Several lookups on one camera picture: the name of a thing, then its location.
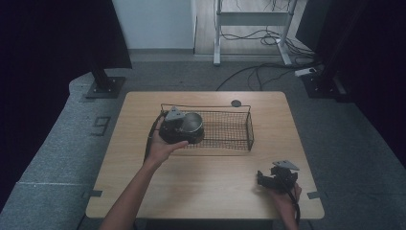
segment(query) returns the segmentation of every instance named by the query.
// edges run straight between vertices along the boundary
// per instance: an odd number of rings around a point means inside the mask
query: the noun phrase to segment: gray carpet
[[[126,82],[118,99],[85,100],[90,74],[73,80],[70,97],[34,160],[16,183],[0,215],[0,229],[97,229],[101,219],[82,218],[125,94],[129,91],[214,91],[228,77],[258,62],[137,61],[133,70],[107,70]],[[261,82],[284,69],[259,71]],[[250,71],[220,90],[259,90]],[[302,220],[301,229],[406,229],[406,171],[353,103],[309,99],[288,73],[263,86],[285,93],[326,215]],[[106,130],[95,126],[110,118]],[[269,222],[140,221],[140,229],[270,229]],[[274,229],[282,229],[280,222]]]

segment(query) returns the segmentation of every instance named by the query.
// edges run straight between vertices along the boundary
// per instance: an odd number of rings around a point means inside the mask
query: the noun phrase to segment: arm
[[[162,121],[163,118],[158,122],[157,129],[161,126]],[[169,158],[174,150],[181,149],[187,144],[187,141],[183,141],[169,145],[162,140],[158,131],[155,130],[146,162],[111,207],[100,229],[130,229],[156,170]]]
[[[292,189],[292,195],[296,197],[299,201],[302,188],[296,183],[295,187]],[[292,204],[288,194],[281,194],[276,190],[268,190],[268,194],[274,201],[275,208],[277,209],[279,215],[281,216],[284,228],[286,230],[299,230],[299,226],[295,219],[295,207]]]

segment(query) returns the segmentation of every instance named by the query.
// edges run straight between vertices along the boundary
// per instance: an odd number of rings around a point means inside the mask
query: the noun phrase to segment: person's right hand
[[[159,128],[164,121],[164,117],[158,121],[155,131],[153,132],[151,147],[145,164],[149,164],[153,169],[158,169],[164,161],[168,160],[171,153],[175,150],[182,149],[188,144],[183,141],[175,144],[168,144],[159,135]]]
[[[299,226],[296,224],[295,218],[296,209],[290,196],[287,193],[282,194],[281,192],[273,189],[267,189],[267,191],[274,202],[275,208],[281,216],[286,230],[299,229]],[[295,183],[295,186],[291,190],[291,193],[299,202],[302,188],[298,185],[298,183]]]

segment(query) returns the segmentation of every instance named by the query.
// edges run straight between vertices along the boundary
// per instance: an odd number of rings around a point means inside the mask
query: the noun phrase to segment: white wall
[[[194,0],[113,0],[128,49],[192,49]]]

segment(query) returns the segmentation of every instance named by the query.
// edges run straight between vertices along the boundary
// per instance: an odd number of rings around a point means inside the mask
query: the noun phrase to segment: wire basket
[[[251,106],[190,106],[162,103],[162,112],[176,106],[184,113],[194,112],[203,119],[205,136],[198,144],[190,144],[188,149],[222,148],[251,150],[254,144],[254,131],[251,121]]]

